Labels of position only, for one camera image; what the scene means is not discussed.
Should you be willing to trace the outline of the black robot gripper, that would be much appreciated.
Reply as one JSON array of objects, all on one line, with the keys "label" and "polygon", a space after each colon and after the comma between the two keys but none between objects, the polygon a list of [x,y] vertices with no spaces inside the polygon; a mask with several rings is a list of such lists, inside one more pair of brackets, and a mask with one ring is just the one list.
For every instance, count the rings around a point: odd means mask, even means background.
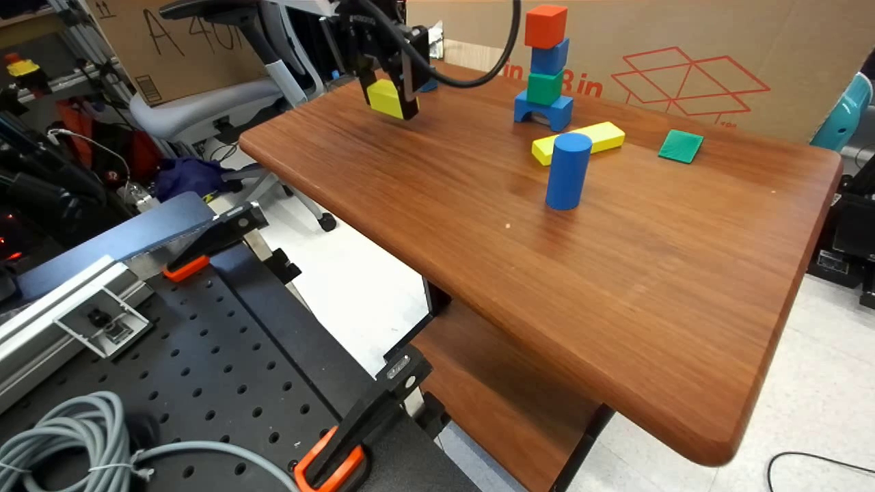
[{"label": "black robot gripper", "polygon": [[403,96],[413,96],[429,73],[400,47],[429,58],[429,31],[405,25],[405,0],[339,0],[333,36],[342,65],[369,87],[387,73]]}]

